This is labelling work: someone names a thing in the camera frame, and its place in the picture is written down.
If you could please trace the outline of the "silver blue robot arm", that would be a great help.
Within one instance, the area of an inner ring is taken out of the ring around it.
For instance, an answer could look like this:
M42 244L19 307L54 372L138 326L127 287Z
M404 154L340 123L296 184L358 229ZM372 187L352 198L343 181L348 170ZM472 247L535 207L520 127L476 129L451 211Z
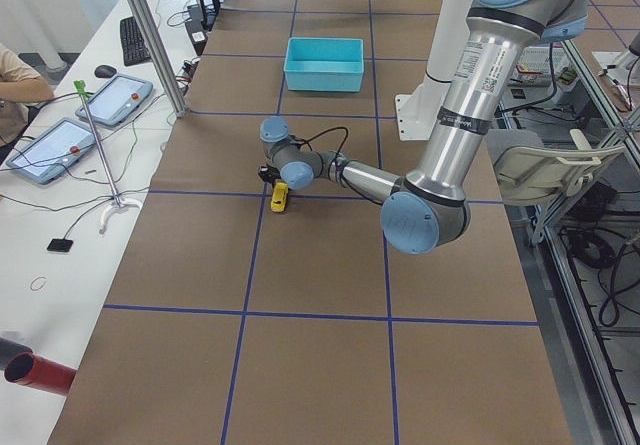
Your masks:
M490 128L523 50L579 35L587 0L444 0L438 22L468 35L445 53L442 100L427 105L430 132L416 169L403 176L351 160L340 151L306 152L278 116L260 125L268 167L293 190L324 178L381 204L386 240L407 254L459 238L471 212L463 182Z

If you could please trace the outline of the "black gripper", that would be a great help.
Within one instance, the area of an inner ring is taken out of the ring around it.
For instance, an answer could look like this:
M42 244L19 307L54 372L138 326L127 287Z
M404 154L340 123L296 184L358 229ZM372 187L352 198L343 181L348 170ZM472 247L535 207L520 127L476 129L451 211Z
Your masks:
M264 183L275 183L280 179L279 170L269 165L260 166L258 176Z

